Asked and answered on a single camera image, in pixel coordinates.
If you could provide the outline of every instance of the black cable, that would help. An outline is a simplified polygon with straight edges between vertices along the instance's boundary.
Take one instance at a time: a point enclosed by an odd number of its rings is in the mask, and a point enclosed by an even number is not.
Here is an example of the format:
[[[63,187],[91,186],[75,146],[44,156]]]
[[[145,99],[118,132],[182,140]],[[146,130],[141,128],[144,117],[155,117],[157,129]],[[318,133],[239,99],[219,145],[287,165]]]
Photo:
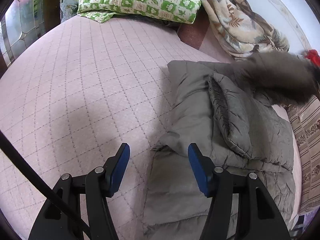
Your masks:
[[[82,231],[91,239],[89,226],[39,177],[24,158],[17,152],[10,141],[0,131],[0,149],[18,168],[18,170],[36,187],[52,204],[76,222]]]

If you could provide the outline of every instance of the red cloth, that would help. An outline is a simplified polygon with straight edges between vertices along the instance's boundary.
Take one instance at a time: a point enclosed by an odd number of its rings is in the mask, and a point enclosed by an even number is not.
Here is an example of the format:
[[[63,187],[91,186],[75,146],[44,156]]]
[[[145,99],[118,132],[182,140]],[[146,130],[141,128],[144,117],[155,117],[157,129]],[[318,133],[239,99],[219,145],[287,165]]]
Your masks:
[[[318,67],[320,67],[320,56],[318,52],[315,49],[309,50],[308,54],[305,56],[305,58],[308,58],[311,60],[311,62]]]

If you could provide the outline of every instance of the silver bolt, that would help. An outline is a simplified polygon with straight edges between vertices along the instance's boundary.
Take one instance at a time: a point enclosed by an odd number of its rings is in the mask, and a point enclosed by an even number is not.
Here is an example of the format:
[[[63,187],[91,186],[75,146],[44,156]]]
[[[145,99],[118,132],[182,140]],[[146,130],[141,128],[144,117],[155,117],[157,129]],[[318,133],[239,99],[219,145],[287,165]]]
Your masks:
[[[223,168],[221,168],[221,167],[215,167],[214,168],[214,171],[216,172],[216,173],[222,173],[223,172]]]
[[[250,177],[251,179],[256,179],[258,176],[257,176],[257,174],[251,172],[251,173],[249,174],[249,177]]]
[[[95,172],[95,173],[101,173],[101,172],[103,172],[103,167],[96,167],[96,168],[94,169],[94,172]]]
[[[62,174],[61,179],[65,180],[65,179],[69,179],[69,177],[70,177],[70,174],[65,173],[65,174]]]

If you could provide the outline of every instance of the striped cushion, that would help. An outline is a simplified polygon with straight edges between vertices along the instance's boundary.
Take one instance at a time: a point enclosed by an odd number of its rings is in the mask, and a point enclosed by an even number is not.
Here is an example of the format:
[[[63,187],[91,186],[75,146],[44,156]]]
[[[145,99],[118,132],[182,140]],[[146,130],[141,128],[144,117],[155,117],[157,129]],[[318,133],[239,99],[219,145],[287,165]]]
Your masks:
[[[289,107],[288,116],[297,140],[302,166],[300,214],[320,205],[320,102],[312,97],[300,107]]]

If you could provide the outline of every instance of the floral blanket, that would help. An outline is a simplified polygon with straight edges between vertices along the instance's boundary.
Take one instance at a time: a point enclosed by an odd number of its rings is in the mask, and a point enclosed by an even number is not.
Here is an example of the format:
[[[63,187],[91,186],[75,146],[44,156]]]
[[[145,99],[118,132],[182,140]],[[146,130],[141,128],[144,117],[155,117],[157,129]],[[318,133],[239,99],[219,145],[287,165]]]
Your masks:
[[[247,0],[201,0],[222,48],[235,59],[253,52],[288,51],[284,34],[253,12]]]

